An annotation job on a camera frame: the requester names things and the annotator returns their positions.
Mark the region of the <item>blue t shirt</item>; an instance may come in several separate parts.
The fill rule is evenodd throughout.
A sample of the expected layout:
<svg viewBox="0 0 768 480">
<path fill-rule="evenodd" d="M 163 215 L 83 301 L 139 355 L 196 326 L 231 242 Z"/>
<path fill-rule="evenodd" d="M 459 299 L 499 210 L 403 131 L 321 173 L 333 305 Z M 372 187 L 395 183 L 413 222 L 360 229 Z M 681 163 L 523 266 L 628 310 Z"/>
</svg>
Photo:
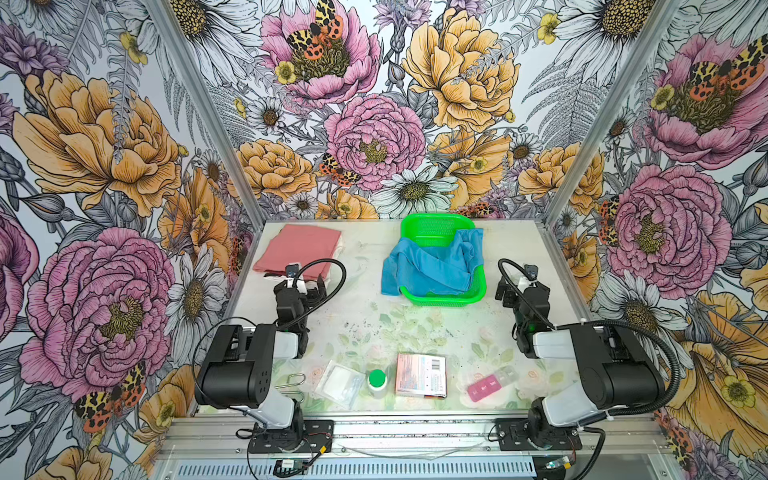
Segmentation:
<svg viewBox="0 0 768 480">
<path fill-rule="evenodd" d="M 447 247 L 421 247 L 402 238 L 384 260 L 381 292 L 399 296 L 405 287 L 410 294 L 425 297 L 467 293 L 475 270 L 484 264 L 483 229 L 458 230 Z"/>
</svg>

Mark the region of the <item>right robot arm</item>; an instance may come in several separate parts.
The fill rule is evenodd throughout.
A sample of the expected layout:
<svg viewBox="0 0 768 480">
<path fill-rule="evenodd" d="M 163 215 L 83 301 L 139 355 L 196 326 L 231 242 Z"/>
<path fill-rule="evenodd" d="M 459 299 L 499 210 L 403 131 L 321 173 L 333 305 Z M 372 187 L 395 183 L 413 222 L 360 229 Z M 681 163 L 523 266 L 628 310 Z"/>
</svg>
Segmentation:
<svg viewBox="0 0 768 480">
<path fill-rule="evenodd" d="M 512 281 L 499 281 L 495 298 L 514 312 L 512 336 L 528 359 L 573 360 L 578 381 L 562 391 L 531 403 L 524 421 L 510 424 L 508 436 L 525 436 L 533 448 L 565 443 L 579 427 L 615 415 L 638 415 L 658 409 L 674 394 L 675 383 L 640 344 L 657 336 L 641 327 L 614 321 L 552 326 L 549 289 L 534 283 L 522 290 Z"/>
</svg>

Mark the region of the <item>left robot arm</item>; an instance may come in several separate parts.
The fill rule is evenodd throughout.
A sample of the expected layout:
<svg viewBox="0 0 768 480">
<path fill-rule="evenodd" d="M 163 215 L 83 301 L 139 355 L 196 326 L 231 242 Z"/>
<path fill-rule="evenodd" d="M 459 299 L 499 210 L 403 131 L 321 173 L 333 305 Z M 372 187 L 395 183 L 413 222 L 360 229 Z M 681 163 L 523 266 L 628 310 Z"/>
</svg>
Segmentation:
<svg viewBox="0 0 768 480">
<path fill-rule="evenodd" d="M 300 359 L 309 343 L 308 313 L 327 297 L 319 278 L 303 285 L 285 279 L 274 288 L 277 321 L 215 328 L 212 342 L 195 380 L 200 405 L 238 411 L 269 433 L 299 435 L 303 414 L 299 402 L 271 385 L 277 360 Z"/>
</svg>

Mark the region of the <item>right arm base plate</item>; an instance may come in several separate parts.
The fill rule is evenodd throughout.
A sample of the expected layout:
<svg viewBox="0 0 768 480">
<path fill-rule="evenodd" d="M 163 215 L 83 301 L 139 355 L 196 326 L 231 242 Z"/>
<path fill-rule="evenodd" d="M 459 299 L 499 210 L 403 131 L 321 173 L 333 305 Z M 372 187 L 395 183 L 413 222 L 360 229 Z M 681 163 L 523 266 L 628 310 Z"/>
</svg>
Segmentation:
<svg viewBox="0 0 768 480">
<path fill-rule="evenodd" d="M 494 421 L 490 438 L 501 451 L 553 451 L 581 450 L 578 432 L 572 428 L 552 427 L 544 422 L 534 425 L 523 418 L 499 418 Z"/>
</svg>

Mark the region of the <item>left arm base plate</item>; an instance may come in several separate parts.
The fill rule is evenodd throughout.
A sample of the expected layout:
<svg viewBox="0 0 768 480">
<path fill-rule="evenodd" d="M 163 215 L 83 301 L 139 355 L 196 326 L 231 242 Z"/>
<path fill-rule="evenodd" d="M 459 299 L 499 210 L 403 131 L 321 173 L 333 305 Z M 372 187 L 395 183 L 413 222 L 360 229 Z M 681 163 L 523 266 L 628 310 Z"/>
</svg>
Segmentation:
<svg viewBox="0 0 768 480">
<path fill-rule="evenodd" d="M 272 429 L 248 436 L 249 454 L 316 454 L 322 447 L 332 450 L 335 422 L 309 419 L 294 421 L 285 429 Z"/>
</svg>

